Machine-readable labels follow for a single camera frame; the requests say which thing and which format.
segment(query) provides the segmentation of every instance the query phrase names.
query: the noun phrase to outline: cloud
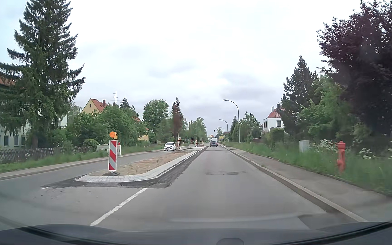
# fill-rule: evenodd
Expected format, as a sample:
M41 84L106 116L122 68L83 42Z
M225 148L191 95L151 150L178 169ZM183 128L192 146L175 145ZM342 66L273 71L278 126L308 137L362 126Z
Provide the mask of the cloud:
M0 61L20 50L14 29L26 0L0 0ZM237 114L233 100L261 121L280 101L285 77L299 55L311 70L324 66L316 31L332 17L347 18L358 0L272 1L72 0L71 33L78 34L72 69L85 64L86 83L75 99L117 102L126 97L140 114L152 99L170 105L178 96L184 117L205 119L207 131Z
M150 68L148 74L155 78L168 78L173 74L183 73L195 68L196 66L191 62L179 62L170 68Z

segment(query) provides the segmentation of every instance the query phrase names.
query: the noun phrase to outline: red fire hydrant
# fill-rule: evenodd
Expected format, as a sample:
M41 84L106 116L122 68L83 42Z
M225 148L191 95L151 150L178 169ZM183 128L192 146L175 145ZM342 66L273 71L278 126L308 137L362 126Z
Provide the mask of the red fire hydrant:
M346 143L340 141L338 144L338 159L337 159L337 166L340 173L342 173L346 169Z

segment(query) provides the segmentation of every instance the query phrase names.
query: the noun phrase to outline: orange warning lamp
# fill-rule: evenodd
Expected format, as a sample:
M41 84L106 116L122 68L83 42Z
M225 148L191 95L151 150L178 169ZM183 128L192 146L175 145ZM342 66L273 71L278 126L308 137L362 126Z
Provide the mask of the orange warning lamp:
M111 131L111 132L110 132L110 137L111 137L112 139L114 139L114 140L117 140L117 133L114 132L114 131Z

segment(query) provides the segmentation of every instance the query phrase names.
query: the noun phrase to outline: grass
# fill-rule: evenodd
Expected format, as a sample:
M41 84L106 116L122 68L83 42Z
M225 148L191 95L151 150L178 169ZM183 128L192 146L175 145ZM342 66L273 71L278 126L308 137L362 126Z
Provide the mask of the grass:
M225 142L225 145L272 157L318 174L340 177L356 186L392 196L392 161L386 157L363 159L361 156L346 152L346 170L340 174L336 166L337 153L300 153L298 144L278 145L274 150L261 143Z
M122 147L121 154L128 154L134 152L148 151L148 150L156 150L163 149L163 145L155 145L155 146L147 146L147 147ZM81 160L94 159L99 157L106 157L108 154L101 150L97 152L89 152L89 153L77 153L73 155L63 154L52 157L46 157L39 160L30 160L22 163L11 163L11 164L0 164L0 173L11 172L15 170L25 169L25 168L35 168L35 167L43 167L54 164L63 164L70 163Z

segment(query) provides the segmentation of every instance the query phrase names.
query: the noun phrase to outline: yellow house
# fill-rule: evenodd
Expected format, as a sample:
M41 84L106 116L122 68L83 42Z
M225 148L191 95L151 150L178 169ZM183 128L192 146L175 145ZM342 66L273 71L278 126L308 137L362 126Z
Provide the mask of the yellow house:
M91 98L88 100L87 104L84 106L84 109L81 111L82 113L93 113L95 110L97 110L99 113L104 110L104 108L107 106L107 103L105 103L105 100L103 99L102 102L98 101L95 98ZM134 120L140 121L138 117L134 117ZM140 137L139 140L146 140L149 141L149 135L145 134L144 136Z
M103 99L102 102L98 101L95 98L91 98L88 100L87 104L84 106L84 109L81 111L82 113L93 113L93 111L97 110L99 113L104 110L107 106L105 100Z

